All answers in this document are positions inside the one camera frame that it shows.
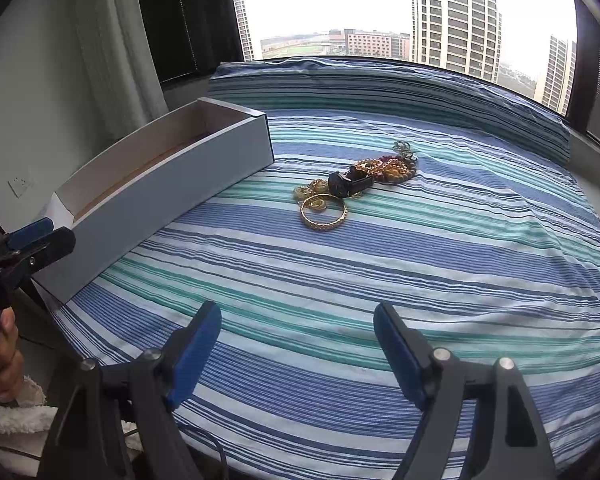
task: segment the striped cloth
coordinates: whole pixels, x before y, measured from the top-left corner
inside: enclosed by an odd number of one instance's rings
[[[390,60],[295,57],[222,64],[210,96],[257,110],[379,113],[489,132],[564,166],[570,133],[557,114],[505,88]]]
[[[403,118],[268,116],[272,166],[54,312],[79,352],[124,362],[213,300],[221,335],[176,418],[211,431],[230,465],[258,478],[389,479],[420,412],[374,336],[385,300],[459,358],[513,358],[558,466],[600,437],[600,221],[566,170],[496,137]],[[348,200],[336,230],[301,224],[294,186],[391,153],[397,139],[418,157],[413,180]],[[466,403],[446,478],[459,475],[471,422]]]

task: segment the white curtain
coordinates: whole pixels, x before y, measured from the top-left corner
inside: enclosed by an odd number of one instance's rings
[[[91,87],[112,140],[167,113],[138,0],[75,0]]]

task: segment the open cardboard box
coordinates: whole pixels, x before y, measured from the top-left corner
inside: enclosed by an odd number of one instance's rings
[[[273,160],[263,112],[209,98],[178,108],[56,190],[43,216],[74,231],[75,249],[34,279],[66,303],[157,230]]]

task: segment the finger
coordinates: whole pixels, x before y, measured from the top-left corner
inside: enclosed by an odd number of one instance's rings
[[[0,370],[0,394],[9,394],[15,389],[22,376],[23,367],[24,359],[22,354],[18,351],[13,355],[13,359],[9,366]]]
[[[0,325],[5,334],[10,333],[16,326],[16,315],[11,307],[5,308],[0,314]]]
[[[18,343],[18,327],[13,325],[7,334],[0,332],[0,370],[8,365],[13,359]]]
[[[0,402],[11,402],[20,393],[24,385],[24,375],[20,374],[16,383],[6,392],[0,392]]]

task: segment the wall socket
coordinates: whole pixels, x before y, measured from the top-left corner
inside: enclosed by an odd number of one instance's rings
[[[10,178],[7,182],[17,198],[20,198],[23,193],[34,184],[33,178],[27,170],[20,172],[18,176]]]

